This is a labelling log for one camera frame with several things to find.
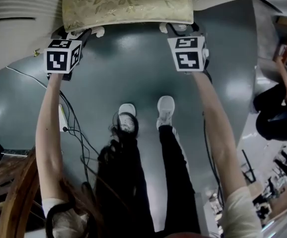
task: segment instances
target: white sneaker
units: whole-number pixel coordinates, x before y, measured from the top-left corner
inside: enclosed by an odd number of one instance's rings
[[[121,105],[118,110],[118,118],[121,130],[124,132],[132,133],[135,131],[135,124],[133,119],[128,116],[127,113],[136,116],[136,108],[133,104],[125,103]]]
[[[172,115],[174,113],[174,99],[171,96],[162,96],[158,101],[159,118],[157,129],[162,125],[172,126]]]

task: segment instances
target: gray floor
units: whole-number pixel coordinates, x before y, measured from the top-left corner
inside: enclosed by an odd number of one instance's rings
[[[195,13],[207,30],[211,60],[209,72],[238,141],[248,115],[257,63],[256,25],[252,0],[237,0]],[[135,104],[140,124],[139,149],[147,180],[151,213],[162,229],[166,210],[166,184],[161,146],[156,130],[160,96],[176,102],[173,124],[185,148],[195,191],[215,185],[203,135],[202,106],[191,76],[175,70],[158,24],[107,26],[104,37],[92,39],[71,82],[62,91],[70,100],[83,132],[95,148],[109,140],[113,114],[124,102]],[[43,56],[10,65],[47,82]],[[36,82],[3,69],[0,71],[0,143],[5,148],[34,145],[38,112],[45,90]],[[67,175],[78,184],[84,180],[75,138],[62,133]]]

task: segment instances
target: floral cushion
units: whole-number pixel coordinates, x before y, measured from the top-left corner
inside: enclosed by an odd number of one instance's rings
[[[193,23],[192,0],[63,0],[67,32],[131,22]]]

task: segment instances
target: electrical wire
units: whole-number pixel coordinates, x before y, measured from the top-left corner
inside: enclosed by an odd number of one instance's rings
[[[246,162],[247,162],[247,165],[248,165],[248,167],[249,167],[249,171],[251,172],[252,177],[253,177],[253,179],[254,179],[253,181],[251,181],[251,183],[256,182],[256,177],[255,177],[255,175],[254,175],[254,171],[253,171],[253,169],[252,169],[251,163],[249,162],[249,160],[248,160],[248,158],[247,158],[247,155],[246,155],[244,149],[242,149],[242,152],[243,152],[243,155],[244,155],[245,160],[246,160]]]
[[[69,129],[69,131],[80,132],[80,131],[77,130],[77,129]],[[84,135],[83,133],[82,133],[82,136],[83,136],[83,138],[85,139],[85,141],[87,142],[87,144],[89,145],[89,147],[90,147],[91,149],[93,149],[93,151],[99,156],[98,151],[89,143],[88,139],[85,137],[85,135]]]
[[[206,149],[207,149],[209,163],[210,163],[213,175],[214,175],[214,177],[216,179],[216,182],[217,182],[217,185],[218,185],[217,199],[218,199],[219,204],[223,208],[224,207],[224,200],[223,200],[223,193],[222,193],[221,183],[220,183],[219,177],[218,177],[217,172],[216,172],[214,160],[212,159],[210,151],[209,151],[205,119],[204,119],[203,132],[204,132],[204,141],[205,141],[205,146],[206,146]]]
[[[21,74],[21,75],[28,76],[28,77],[32,78],[32,79],[35,80],[39,85],[41,85],[43,88],[47,89],[47,86],[46,86],[45,84],[43,84],[40,80],[36,79],[35,77],[33,77],[33,76],[31,76],[31,75],[28,75],[28,74],[25,74],[25,73],[23,73],[23,72],[21,72],[21,71],[18,71],[17,69],[13,69],[13,68],[11,68],[11,67],[9,67],[9,66],[6,66],[6,68],[7,68],[7,69],[10,69],[10,70],[13,70],[14,72],[19,73],[19,74]]]
[[[46,86],[45,84],[43,84],[40,80],[36,79],[35,77],[33,77],[33,76],[31,76],[31,75],[28,75],[28,74],[26,74],[26,73],[23,73],[23,72],[21,72],[21,71],[19,71],[19,70],[17,70],[17,69],[11,68],[11,67],[9,67],[9,66],[6,66],[6,68],[9,69],[9,70],[12,70],[12,71],[14,71],[14,72],[16,72],[16,73],[18,73],[18,74],[21,74],[21,75],[28,76],[28,77],[32,78],[32,79],[33,79],[34,81],[36,81],[39,85],[41,85],[43,88],[47,89],[47,86]],[[85,135],[81,132],[81,128],[80,128],[78,119],[77,119],[77,117],[76,117],[76,115],[75,115],[74,109],[73,109],[72,105],[70,104],[70,102],[68,101],[68,99],[66,98],[66,96],[64,95],[64,93],[63,93],[62,91],[60,91],[60,97],[64,100],[64,102],[65,102],[65,104],[66,104],[66,106],[67,106],[67,108],[68,108],[68,111],[69,111],[68,122],[69,122],[69,120],[70,120],[71,112],[72,112],[72,115],[74,116],[74,123],[73,123],[73,129],[72,129],[73,134],[72,134],[70,131],[69,131],[69,133],[70,133],[71,135],[75,136],[75,137],[79,140],[79,142],[80,142],[80,144],[81,144],[81,149],[82,149],[81,162],[83,163],[83,166],[84,166],[84,172],[85,172],[86,180],[87,180],[87,182],[89,182],[89,179],[88,179],[88,171],[87,171],[87,169],[89,169],[89,167],[88,167],[87,165],[88,165],[88,163],[89,163],[89,160],[95,160],[95,159],[90,158],[90,150],[89,150],[89,149],[85,146],[85,144],[83,143],[83,138],[85,139],[85,141],[87,142],[87,144],[92,148],[92,150],[95,151],[95,153],[96,153],[97,155],[99,155],[99,154],[98,154],[98,152],[95,150],[95,148],[89,143],[89,141],[88,141],[88,139],[85,137]],[[76,135],[75,132],[79,132],[80,138]],[[85,153],[84,153],[84,148],[87,149],[88,152],[89,152],[89,155],[88,155],[88,158],[87,158],[87,159],[88,159],[87,164],[86,164],[86,162],[85,162],[86,157],[85,157]]]

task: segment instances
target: white sleeve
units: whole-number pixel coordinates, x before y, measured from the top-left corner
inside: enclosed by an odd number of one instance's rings
[[[221,225],[225,238],[262,238],[262,226],[247,187],[233,192],[225,203]]]
[[[47,198],[42,200],[42,208],[45,217],[50,209],[59,204],[64,204],[63,200],[57,198]],[[54,238],[79,238],[86,228],[86,217],[79,216],[74,209],[57,213],[53,217]]]

